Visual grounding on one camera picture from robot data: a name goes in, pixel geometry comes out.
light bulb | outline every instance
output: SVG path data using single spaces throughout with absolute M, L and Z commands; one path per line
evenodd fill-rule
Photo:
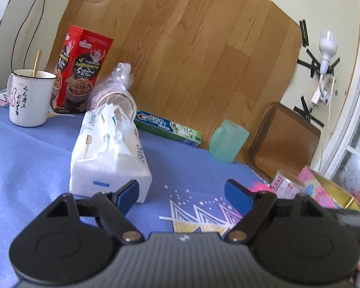
M 323 31 L 319 40 L 319 50 L 321 52 L 320 74 L 327 74 L 329 61 L 336 55 L 338 48 L 333 32 L 329 30 Z

red snack box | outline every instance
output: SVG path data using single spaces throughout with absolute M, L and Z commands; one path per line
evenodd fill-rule
M 53 85 L 51 105 L 57 113 L 85 112 L 87 98 L 113 39 L 76 26 L 69 27 Z

food bowl picture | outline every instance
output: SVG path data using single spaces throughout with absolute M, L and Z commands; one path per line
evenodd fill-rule
M 93 88 L 93 84 L 84 78 L 69 78 L 67 83 L 66 97 L 76 104 L 84 102 Z
M 56 96 L 56 95 L 58 95 L 58 92 L 61 89 L 62 79 L 61 79 L 60 69 L 56 68 L 54 73 L 56 75 L 56 79 L 55 79 L 55 82 L 53 83 L 52 95 Z

green toothpaste box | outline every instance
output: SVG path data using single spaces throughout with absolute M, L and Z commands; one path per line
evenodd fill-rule
M 135 118 L 135 124 L 138 129 L 148 131 L 170 140 L 198 147 L 202 142 L 200 131 L 185 127 L 177 122 L 155 116 L 149 112 L 138 110 Z

green plastic mug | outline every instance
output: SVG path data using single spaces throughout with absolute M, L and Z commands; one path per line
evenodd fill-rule
M 231 163 L 249 136 L 243 127 L 229 120 L 216 129 L 209 142 L 209 151 L 216 159 Z

